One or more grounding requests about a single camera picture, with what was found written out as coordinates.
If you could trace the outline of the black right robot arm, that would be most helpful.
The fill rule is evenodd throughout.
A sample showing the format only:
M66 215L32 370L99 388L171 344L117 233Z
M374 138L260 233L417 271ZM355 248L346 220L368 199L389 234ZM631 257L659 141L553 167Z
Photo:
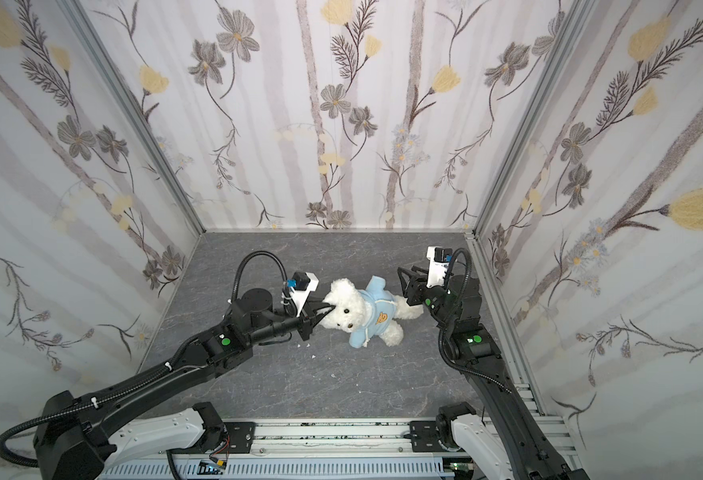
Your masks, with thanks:
M515 388L501 348L481 323L479 280L455 275L429 287L421 267L401 267L397 274L407 303L423 306L437 322L441 358L465 376L481 402L481 410L467 402L439 409L439 446L465 452L477 479L587 479L555 449Z

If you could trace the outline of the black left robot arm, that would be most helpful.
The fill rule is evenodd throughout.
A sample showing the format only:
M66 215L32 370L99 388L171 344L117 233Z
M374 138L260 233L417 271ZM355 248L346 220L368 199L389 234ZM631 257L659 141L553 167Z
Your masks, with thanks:
M65 390L47 400L32 445L44 479L94 479L128 422L198 384L237 368L262 342L297 332L308 339L333 310L309 296L301 312L277 310L269 292L250 290L232 302L221 322L183 341L161 364L113 386L74 396Z

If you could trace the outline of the light blue fleece hoodie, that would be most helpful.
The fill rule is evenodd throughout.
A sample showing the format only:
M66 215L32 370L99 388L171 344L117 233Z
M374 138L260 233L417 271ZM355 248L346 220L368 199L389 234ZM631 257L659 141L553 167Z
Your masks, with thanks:
M349 337L349 345L359 349L367 347L373 337L379 337L387 346L397 346L403 341L403 328L395 321L397 302L385 290L385 280L371 277L365 289L357 291L363 300L363 313Z

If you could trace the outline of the white plush teddy bear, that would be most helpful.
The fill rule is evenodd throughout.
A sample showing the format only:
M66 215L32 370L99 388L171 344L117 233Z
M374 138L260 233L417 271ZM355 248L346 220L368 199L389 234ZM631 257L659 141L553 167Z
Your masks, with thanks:
M329 294L323 299L323 302L333 305L334 309L321 320L320 325L326 329L346 332L350 337L363 313L363 300L357 293L359 290L361 289L357 289L347 278L334 280ZM395 294L393 296L397 302L397 313L395 313L397 323L399 320L413 320L423 315L423 306L408 306L403 296Z

